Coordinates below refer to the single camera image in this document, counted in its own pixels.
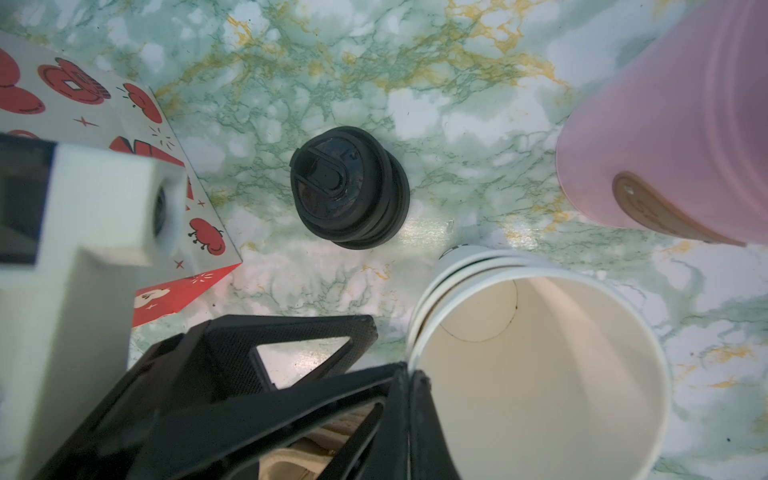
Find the red white paper gift bag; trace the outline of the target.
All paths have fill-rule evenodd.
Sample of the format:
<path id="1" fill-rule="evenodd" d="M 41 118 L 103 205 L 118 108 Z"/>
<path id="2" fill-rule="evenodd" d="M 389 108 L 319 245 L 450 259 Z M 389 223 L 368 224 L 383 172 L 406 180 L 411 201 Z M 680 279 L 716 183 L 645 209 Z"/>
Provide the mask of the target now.
<path id="1" fill-rule="evenodd" d="M 181 312 L 241 264 L 149 88 L 3 33 L 1 131 L 150 157 L 185 169 L 183 236 L 176 254 L 139 277 L 134 326 Z"/>

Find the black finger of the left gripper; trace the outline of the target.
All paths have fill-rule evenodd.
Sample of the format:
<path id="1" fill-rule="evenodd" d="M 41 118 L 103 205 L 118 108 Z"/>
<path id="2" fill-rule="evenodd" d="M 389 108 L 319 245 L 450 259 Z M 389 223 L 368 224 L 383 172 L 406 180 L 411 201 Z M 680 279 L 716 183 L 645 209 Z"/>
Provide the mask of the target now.
<path id="1" fill-rule="evenodd" d="M 149 347 L 37 475 L 130 479 L 129 469 L 162 418 L 344 375 L 377 337 L 368 315 L 226 315 L 203 322 Z M 267 453 L 224 479 L 258 476 Z M 220 461 L 182 479 L 222 479 L 224 466 Z"/>
<path id="2" fill-rule="evenodd" d="M 220 477 L 231 478 L 331 419 L 384 402 L 406 371 L 393 363 L 174 412 L 151 430 L 128 477 L 182 479 L 223 461 Z"/>

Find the brown pulp cup carrier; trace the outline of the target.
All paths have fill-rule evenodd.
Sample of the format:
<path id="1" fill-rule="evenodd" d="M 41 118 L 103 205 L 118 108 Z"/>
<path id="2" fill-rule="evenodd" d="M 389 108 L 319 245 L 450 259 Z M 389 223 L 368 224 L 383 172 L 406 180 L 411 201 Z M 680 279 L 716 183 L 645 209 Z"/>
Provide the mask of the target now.
<path id="1" fill-rule="evenodd" d="M 317 479 L 372 410 L 358 408 L 263 456 L 258 479 Z"/>

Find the white paper cup stack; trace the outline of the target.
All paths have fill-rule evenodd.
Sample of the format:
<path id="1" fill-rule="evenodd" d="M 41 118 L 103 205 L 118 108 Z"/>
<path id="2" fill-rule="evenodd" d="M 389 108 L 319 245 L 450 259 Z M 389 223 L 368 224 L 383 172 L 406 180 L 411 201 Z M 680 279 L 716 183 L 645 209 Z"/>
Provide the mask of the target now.
<path id="1" fill-rule="evenodd" d="M 407 336 L 463 479 L 643 479 L 671 403 L 662 348 L 607 284 L 526 252 L 438 260 Z"/>

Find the pink straw holder cup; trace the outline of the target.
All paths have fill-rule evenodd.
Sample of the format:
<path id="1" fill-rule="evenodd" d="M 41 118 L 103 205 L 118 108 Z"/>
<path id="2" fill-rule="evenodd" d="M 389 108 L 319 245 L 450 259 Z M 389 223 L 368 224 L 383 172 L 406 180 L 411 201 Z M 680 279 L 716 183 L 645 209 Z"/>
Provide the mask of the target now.
<path id="1" fill-rule="evenodd" d="M 767 5 L 709 1 L 585 100 L 558 138 L 573 206 L 610 227 L 767 241 Z"/>

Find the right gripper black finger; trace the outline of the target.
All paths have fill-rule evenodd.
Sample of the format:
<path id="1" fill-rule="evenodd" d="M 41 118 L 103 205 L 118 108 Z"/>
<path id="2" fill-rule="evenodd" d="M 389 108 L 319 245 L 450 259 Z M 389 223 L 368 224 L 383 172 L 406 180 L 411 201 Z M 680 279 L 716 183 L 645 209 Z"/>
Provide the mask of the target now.
<path id="1" fill-rule="evenodd" d="M 458 479 L 422 371 L 398 370 L 390 384 L 383 415 L 363 462 L 363 479 Z"/>

